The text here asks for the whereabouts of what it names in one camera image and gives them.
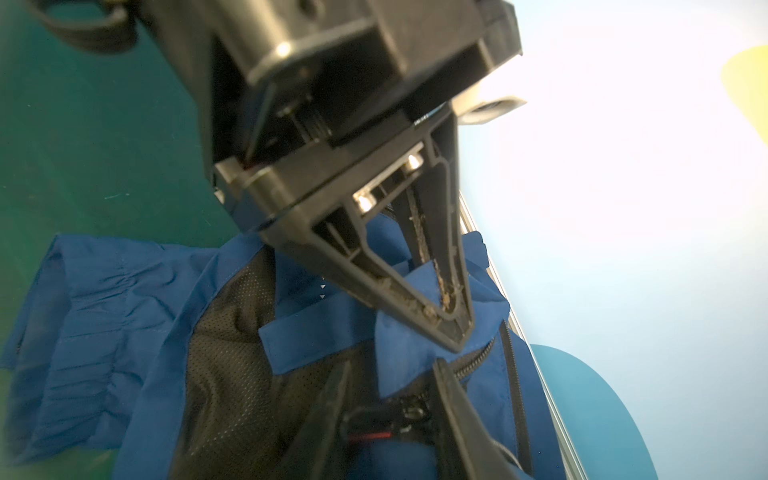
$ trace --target green table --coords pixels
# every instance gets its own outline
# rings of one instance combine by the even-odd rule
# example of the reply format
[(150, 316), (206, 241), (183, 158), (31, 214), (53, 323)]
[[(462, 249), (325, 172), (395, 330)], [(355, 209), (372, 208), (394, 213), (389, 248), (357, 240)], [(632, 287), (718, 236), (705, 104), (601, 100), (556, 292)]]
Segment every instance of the green table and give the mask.
[[(194, 103), (146, 35), (83, 54), (2, 0), (0, 71), (0, 342), (58, 232), (200, 247), (237, 233), (202, 176)], [(0, 478), (109, 478), (113, 461), (73, 449)]]

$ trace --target mesh lining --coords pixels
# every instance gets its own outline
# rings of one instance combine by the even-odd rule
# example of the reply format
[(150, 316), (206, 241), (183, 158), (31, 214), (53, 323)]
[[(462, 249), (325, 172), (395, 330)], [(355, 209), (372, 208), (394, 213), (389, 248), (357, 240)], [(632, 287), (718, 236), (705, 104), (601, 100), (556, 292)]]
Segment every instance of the mesh lining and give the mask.
[(266, 478), (301, 428), (331, 369), (352, 361), (347, 405), (377, 400), (373, 342), (272, 376), (258, 329), (274, 319), (274, 251), (224, 286), (194, 330), (187, 402), (169, 478)]

